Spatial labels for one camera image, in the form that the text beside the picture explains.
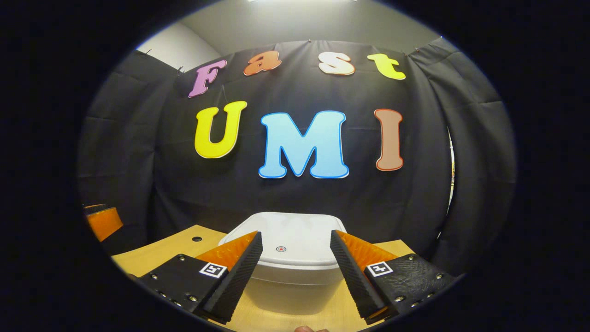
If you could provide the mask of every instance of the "orange letter a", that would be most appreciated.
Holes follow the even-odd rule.
[[[266,51],[253,57],[248,61],[249,65],[244,69],[244,75],[250,76],[259,73],[261,70],[272,70],[281,64],[277,51]]]

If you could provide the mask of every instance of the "ceiling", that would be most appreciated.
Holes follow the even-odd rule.
[[[335,40],[410,53],[439,37],[373,0],[222,0],[181,20],[222,56],[285,41]]]

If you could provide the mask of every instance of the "brown letter i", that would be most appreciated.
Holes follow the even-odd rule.
[[[375,117],[381,123],[381,157],[377,160],[377,169],[398,170],[404,164],[399,155],[399,123],[402,115],[392,109],[380,108],[375,110]]]

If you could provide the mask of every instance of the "orange object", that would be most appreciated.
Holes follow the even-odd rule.
[[[227,266],[228,271],[231,271],[238,262],[238,259],[240,259],[240,256],[244,253],[244,250],[252,242],[256,233],[258,231],[238,237],[228,243],[204,252],[195,258],[205,262]]]
[[[88,219],[88,224],[90,224],[94,235],[101,242],[123,226],[117,209],[114,207],[89,214],[86,219]]]
[[[397,256],[391,252],[385,251],[367,241],[361,240],[356,236],[352,236],[348,233],[343,233],[339,230],[335,230],[340,236],[348,251],[352,255],[356,264],[360,270],[365,271],[365,267],[369,264],[391,261],[396,259]]]

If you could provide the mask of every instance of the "white container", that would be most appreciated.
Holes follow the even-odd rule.
[[[340,219],[325,214],[261,212],[219,245],[262,232],[263,252],[244,292],[263,310],[308,315],[325,307],[343,279],[330,250],[333,229],[346,232]]]

